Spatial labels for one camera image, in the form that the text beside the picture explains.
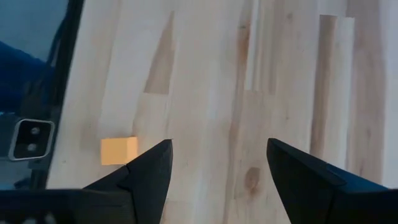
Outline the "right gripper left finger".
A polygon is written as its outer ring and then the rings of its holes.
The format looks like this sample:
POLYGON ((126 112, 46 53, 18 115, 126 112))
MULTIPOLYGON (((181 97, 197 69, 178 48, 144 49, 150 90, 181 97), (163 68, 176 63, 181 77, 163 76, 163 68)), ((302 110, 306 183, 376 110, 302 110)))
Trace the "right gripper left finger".
POLYGON ((165 139, 82 189, 0 190, 0 224, 160 224, 172 161, 165 139))

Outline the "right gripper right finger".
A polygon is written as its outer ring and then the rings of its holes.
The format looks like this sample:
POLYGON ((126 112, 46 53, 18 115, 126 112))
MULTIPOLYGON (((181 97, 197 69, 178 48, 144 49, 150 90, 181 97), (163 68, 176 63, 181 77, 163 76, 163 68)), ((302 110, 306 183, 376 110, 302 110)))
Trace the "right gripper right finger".
POLYGON ((267 141, 267 161, 291 224, 398 224, 398 189, 275 138, 267 141))

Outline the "small orange cube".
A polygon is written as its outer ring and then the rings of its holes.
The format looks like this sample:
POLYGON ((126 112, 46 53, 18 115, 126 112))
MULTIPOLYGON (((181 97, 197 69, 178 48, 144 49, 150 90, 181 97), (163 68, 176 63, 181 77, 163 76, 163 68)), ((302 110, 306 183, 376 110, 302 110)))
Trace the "small orange cube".
POLYGON ((101 164, 103 166, 127 164, 138 155, 138 140, 136 137, 101 140, 101 164))

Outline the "black aluminium table frame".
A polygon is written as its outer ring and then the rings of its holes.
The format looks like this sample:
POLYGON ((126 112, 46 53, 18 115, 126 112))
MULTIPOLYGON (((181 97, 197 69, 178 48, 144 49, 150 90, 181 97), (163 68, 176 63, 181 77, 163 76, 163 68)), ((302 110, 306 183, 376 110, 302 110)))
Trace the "black aluminium table frame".
POLYGON ((65 15, 57 28, 51 43, 46 67, 54 66, 50 88, 47 91, 47 106, 41 111, 40 118, 48 119, 55 125, 53 136, 49 142, 50 151, 43 159, 36 159, 29 163, 32 169, 30 175, 30 189, 45 189, 50 174, 50 166, 54 164, 57 134, 60 129, 63 103, 67 91, 70 68, 80 28, 81 15, 85 0, 67 0, 65 15))

